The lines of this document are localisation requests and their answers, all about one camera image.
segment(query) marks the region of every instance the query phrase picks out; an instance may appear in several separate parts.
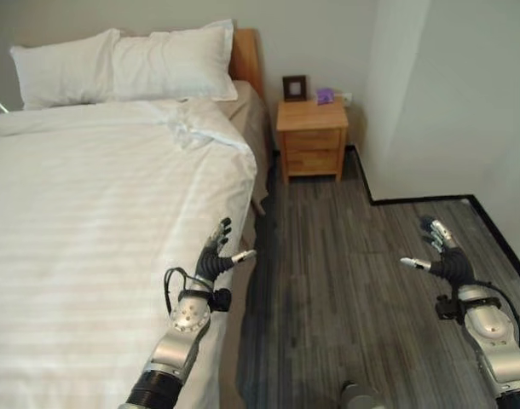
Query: wooden nightstand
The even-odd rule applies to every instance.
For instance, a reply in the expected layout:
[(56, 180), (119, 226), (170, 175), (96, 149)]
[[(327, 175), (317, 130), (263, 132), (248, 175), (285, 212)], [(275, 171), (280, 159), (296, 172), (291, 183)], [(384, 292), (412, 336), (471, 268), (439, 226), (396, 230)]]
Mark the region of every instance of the wooden nightstand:
[(277, 133), (285, 184), (289, 176), (336, 175), (340, 181), (348, 126), (340, 98), (326, 105), (280, 102)]

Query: floor plank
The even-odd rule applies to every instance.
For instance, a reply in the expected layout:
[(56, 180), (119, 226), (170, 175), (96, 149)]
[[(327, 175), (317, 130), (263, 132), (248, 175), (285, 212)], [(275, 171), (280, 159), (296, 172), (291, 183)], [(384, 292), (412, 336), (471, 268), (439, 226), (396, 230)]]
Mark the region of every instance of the floor plank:
[(465, 201), (372, 207), (355, 153), (344, 179), (270, 177), (257, 224), (258, 264), (240, 346), (248, 408), (336, 408), (342, 382), (367, 383), (394, 408), (495, 407), (459, 326), (439, 321), (448, 285), (404, 268), (432, 258), (418, 217), (453, 230), (477, 277), (506, 291), (520, 312), (520, 279)]

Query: silver robotic arm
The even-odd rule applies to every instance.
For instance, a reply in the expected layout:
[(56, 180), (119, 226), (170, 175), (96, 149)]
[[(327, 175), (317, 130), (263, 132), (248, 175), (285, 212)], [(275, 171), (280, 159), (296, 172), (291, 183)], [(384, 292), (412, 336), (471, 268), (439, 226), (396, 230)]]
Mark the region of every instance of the silver robotic arm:
[[(181, 268), (172, 268), (165, 275), (165, 301), (170, 314), (169, 328), (159, 340), (133, 387), (130, 397), (119, 409), (170, 409), (175, 406), (182, 386), (192, 371), (199, 352), (199, 342), (211, 323), (211, 311), (226, 312), (231, 303), (227, 289), (214, 290), (220, 273), (256, 255), (243, 251), (233, 257), (220, 257), (228, 242), (231, 221), (222, 220), (205, 243), (193, 277)], [(178, 272), (185, 280), (175, 309), (168, 294), (170, 277)], [(186, 288), (187, 280), (192, 284)]]
[(457, 320), (465, 338), (476, 351), (478, 367), (499, 407), (520, 408), (520, 345), (514, 337), (514, 325), (500, 311), (498, 298), (489, 297), (485, 287), (506, 298), (520, 329), (519, 316), (510, 300), (490, 283), (477, 281), (465, 253), (451, 232), (433, 217), (423, 217), (421, 227), (430, 234), (426, 241), (442, 256), (439, 262), (402, 258), (405, 265), (447, 279), (453, 296), (438, 297), (436, 312), (442, 320)]

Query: purple box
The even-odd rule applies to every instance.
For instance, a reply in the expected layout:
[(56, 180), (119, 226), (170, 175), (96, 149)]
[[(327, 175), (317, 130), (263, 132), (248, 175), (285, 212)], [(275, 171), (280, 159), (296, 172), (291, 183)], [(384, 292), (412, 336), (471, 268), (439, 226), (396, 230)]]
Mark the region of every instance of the purple box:
[(317, 105), (332, 104), (334, 102), (334, 91), (331, 88), (317, 90)]

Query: black baseboard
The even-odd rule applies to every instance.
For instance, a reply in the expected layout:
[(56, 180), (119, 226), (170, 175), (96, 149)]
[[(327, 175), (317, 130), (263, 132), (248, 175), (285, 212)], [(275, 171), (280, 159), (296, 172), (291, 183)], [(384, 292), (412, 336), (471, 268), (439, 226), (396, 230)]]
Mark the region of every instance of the black baseboard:
[[(355, 146), (346, 147), (347, 151), (356, 151)], [(361, 157), (356, 152), (356, 157), (359, 161), (359, 167), (361, 168), (362, 180), (364, 181), (364, 186), (367, 190), (368, 201), (372, 206), (380, 206), (380, 205), (398, 205), (402, 203), (418, 203), (418, 202), (432, 202), (436, 200), (460, 200), (460, 199), (468, 199), (471, 203), (472, 208), (476, 211), (476, 213), (480, 216), (485, 226), (488, 228), (491, 235), (494, 237), (495, 241), (499, 245), (499, 247), (505, 253), (506, 258), (514, 267), (517, 272), (517, 275), (520, 277), (520, 260), (517, 257), (514, 250), (510, 247), (508, 242), (505, 239), (505, 236), (500, 232), (497, 228), (491, 217), (489, 217), (488, 212), (482, 207), (479, 200), (473, 194), (456, 194), (456, 195), (445, 195), (445, 196), (425, 196), (420, 198), (404, 198), (404, 199), (381, 199), (374, 200), (372, 197), (372, 192), (370, 191), (370, 187), (368, 186), (368, 180), (366, 178), (366, 174), (364, 173), (364, 169), (362, 168)]]

